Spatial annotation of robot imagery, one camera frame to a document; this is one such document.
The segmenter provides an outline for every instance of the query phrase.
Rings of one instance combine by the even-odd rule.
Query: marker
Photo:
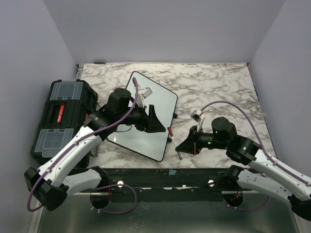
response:
[[[173,142],[174,142],[174,144],[175,144],[175,148],[176,148],[176,147],[177,147],[177,144],[176,144],[175,138],[174,138],[174,136],[173,136],[172,129],[171,129],[170,127],[167,127],[167,129],[169,130],[169,134],[170,134],[170,136],[171,136],[171,138],[172,138],[172,140],[173,140]],[[181,154],[180,154],[179,151],[177,151],[177,154],[178,154],[178,158],[179,158],[180,160],[183,159],[183,158],[181,157]]]
[[[193,148],[194,148],[193,154],[196,155],[196,143],[195,142],[193,143]]]

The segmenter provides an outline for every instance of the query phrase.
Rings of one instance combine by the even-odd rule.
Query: gray wall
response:
[[[76,66],[42,0],[2,0],[0,7],[0,232],[26,232],[31,214],[23,173],[30,164],[51,82]]]
[[[44,0],[77,63],[249,62],[284,0]]]
[[[309,176],[310,10],[310,0],[286,0],[250,65],[278,157]]]

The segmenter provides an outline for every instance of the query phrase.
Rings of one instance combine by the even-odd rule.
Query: white marble countertop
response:
[[[99,104],[107,102],[109,94],[117,87],[125,87],[131,73],[137,71],[178,95],[172,130],[177,144],[185,140],[189,128],[196,124],[190,117],[195,109],[216,100],[227,100],[239,105],[253,121],[266,149],[275,155],[271,139],[261,112],[253,83],[245,63],[241,64],[159,64],[120,63],[84,65],[81,79],[87,81],[99,95]],[[213,105],[205,110],[205,132],[211,132],[211,122],[226,117],[236,125],[239,135],[257,141],[245,117],[226,104]],[[174,144],[167,144],[164,160],[155,162],[132,151],[104,141],[98,157],[91,157],[89,166],[105,168],[227,168],[232,164],[223,150],[202,149],[198,155],[182,153],[179,160]]]

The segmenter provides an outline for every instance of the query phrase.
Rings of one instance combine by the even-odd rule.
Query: purple cable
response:
[[[242,209],[242,208],[238,208],[238,207],[233,207],[233,206],[229,205],[228,202],[226,202],[226,200],[225,200],[224,198],[223,198],[223,201],[224,201],[224,203],[226,203],[227,206],[228,206],[229,208],[231,208],[231,209],[239,210],[239,211],[244,211],[244,212],[252,212],[252,211],[261,210],[261,209],[263,209],[264,207],[266,207],[267,204],[269,203],[270,199],[271,199],[271,198],[268,197],[268,199],[266,200],[266,202],[265,202],[262,206],[257,207],[257,208],[254,208],[254,209]]]
[[[115,123],[113,123],[113,124],[111,124],[111,125],[108,125],[108,126],[106,126],[106,127],[104,127],[104,128],[98,129],[98,130],[96,130],[96,131],[94,131],[94,132],[91,132],[91,133],[89,133],[89,134],[87,134],[87,135],[81,137],[80,139],[78,139],[78,140],[76,141],[76,143],[77,143],[76,145],[75,145],[75,144],[71,144],[71,145],[70,145],[70,146],[69,146],[55,161],[54,161],[54,163],[52,163],[52,164],[48,167],[48,170],[52,170],[52,168],[54,167],[54,165],[57,164],[57,163],[58,163],[72,148],[74,148],[75,146],[78,146],[79,143],[80,143],[81,141],[83,141],[84,139],[86,139],[86,138],[88,138],[88,137],[90,137],[90,136],[92,136],[92,135],[94,135],[94,134],[100,133],[100,132],[105,131],[105,130],[108,130],[108,129],[110,129],[110,128],[116,126],[116,125],[119,125],[122,121],[124,121],[124,119],[126,119],[126,118],[131,114],[131,112],[133,111],[133,109],[134,109],[134,107],[135,107],[137,98],[138,98],[138,83],[137,83],[136,78],[133,77],[132,80],[133,80],[134,86],[135,86],[135,88],[136,88],[136,92],[135,92],[135,98],[134,98],[133,104],[132,104],[131,108],[129,109],[129,111],[128,111],[120,120],[116,121]],[[39,183],[43,180],[43,178],[47,175],[47,173],[48,173],[48,172],[45,171],[45,172],[39,177],[39,179],[35,182],[35,184],[33,185],[32,189],[30,190],[30,194],[29,194],[29,197],[28,197],[28,200],[27,200],[27,210],[28,210],[29,212],[37,211],[37,210],[39,210],[41,207],[43,207],[43,205],[40,205],[40,206],[38,206],[38,207],[35,208],[35,209],[31,209],[31,207],[30,207],[30,202],[31,202],[32,196],[34,195],[35,189],[38,187]]]
[[[102,213],[113,214],[113,215],[122,215],[122,214],[126,214],[126,213],[131,212],[132,210],[134,210],[136,208],[136,206],[137,206],[137,194],[136,194],[135,190],[131,186],[127,185],[127,184],[111,184],[111,185],[107,185],[107,186],[104,186],[104,187],[94,188],[93,190],[101,190],[101,189],[112,188],[112,187],[116,187],[116,186],[125,186],[125,187],[128,187],[129,189],[131,189],[133,191],[134,196],[135,196],[135,200],[134,200],[134,204],[131,206],[131,208],[129,208],[128,210],[125,210],[125,211],[120,211],[120,212],[113,212],[113,211],[108,211],[108,210],[96,209],[93,206],[92,199],[90,199],[90,203],[92,205],[92,209],[97,210],[97,211],[102,212]]]
[[[261,149],[263,151],[263,153],[266,155],[266,157],[272,162],[272,163],[275,163],[275,160],[273,158],[271,158],[271,156],[268,154],[266,148],[264,147],[263,143],[262,143],[262,140],[260,139],[258,133],[257,133],[257,130],[255,129],[255,126],[254,124],[252,123],[251,119],[249,118],[249,116],[239,107],[237,106],[236,104],[234,103],[231,103],[229,101],[225,101],[225,100],[218,100],[218,101],[214,101],[214,102],[211,102],[207,105],[205,105],[201,111],[203,111],[204,109],[206,109],[207,107],[211,106],[212,104],[215,104],[215,103],[227,103],[227,104],[230,104],[234,107],[236,107],[245,117],[246,119],[248,120],[249,124],[251,125],[258,141],[259,141],[259,144],[261,146]],[[302,183],[308,185],[308,182],[305,181],[304,179],[300,178],[299,176],[295,175],[294,173],[292,173],[291,171],[289,171],[288,169],[286,169],[285,167],[283,167],[282,165],[276,163],[275,166],[277,166],[278,168],[280,168],[281,170],[285,171],[287,174],[291,175],[292,177],[296,178],[297,180],[301,181]]]

